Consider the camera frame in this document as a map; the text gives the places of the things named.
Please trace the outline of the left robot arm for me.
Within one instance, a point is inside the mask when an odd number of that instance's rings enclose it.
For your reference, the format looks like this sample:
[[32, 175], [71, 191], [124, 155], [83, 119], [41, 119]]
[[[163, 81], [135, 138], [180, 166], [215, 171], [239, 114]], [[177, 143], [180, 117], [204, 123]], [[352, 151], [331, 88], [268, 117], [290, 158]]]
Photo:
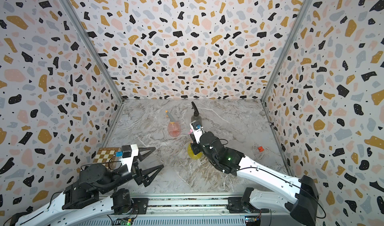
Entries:
[[56, 198], [36, 211], [16, 213], [11, 226], [70, 226], [102, 215], [139, 215], [146, 212], [148, 200], [135, 203], [128, 189], [122, 186], [131, 180], [148, 187], [164, 168], [158, 165], [146, 170], [139, 163], [155, 151], [154, 147], [125, 145], [115, 153], [120, 166], [109, 169], [109, 163], [87, 164], [79, 179], [66, 187]]

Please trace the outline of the black spray nozzle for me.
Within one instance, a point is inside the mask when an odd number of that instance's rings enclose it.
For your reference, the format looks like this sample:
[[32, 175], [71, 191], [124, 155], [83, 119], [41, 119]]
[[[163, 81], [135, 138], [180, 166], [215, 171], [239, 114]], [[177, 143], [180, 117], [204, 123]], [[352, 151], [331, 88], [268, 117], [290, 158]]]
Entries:
[[198, 117], [200, 115], [199, 110], [194, 102], [192, 102], [192, 109], [194, 110], [194, 117]]

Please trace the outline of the orange grey spray nozzle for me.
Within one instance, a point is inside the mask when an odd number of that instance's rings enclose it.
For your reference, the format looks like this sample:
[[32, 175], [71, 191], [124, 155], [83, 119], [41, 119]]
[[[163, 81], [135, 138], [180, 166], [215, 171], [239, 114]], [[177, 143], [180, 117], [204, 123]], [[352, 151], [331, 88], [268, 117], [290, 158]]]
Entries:
[[172, 116], [172, 114], [169, 111], [166, 111], [166, 115], [169, 118], [171, 124], [174, 124], [177, 122], [176, 119]]

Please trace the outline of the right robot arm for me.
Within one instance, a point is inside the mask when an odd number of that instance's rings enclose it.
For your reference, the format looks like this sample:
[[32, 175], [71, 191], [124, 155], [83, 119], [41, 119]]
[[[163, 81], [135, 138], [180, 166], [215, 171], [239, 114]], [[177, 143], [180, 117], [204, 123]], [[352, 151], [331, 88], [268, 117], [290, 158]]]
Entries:
[[305, 226], [316, 225], [321, 205], [312, 178], [288, 176], [265, 167], [245, 154], [225, 147], [212, 132], [191, 130], [190, 136], [195, 155], [204, 154], [211, 165], [224, 174], [251, 180], [277, 193], [279, 196], [275, 205], [279, 204], [294, 220]]

